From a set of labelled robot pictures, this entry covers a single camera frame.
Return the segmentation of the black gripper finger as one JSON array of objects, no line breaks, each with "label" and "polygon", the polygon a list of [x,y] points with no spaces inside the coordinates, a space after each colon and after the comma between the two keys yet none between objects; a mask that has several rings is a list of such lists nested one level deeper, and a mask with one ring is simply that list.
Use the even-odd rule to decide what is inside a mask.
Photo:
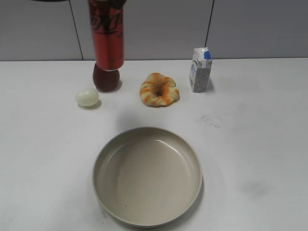
[{"label": "black gripper finger", "polygon": [[110,3],[114,8],[123,8],[126,0],[110,0]]}]

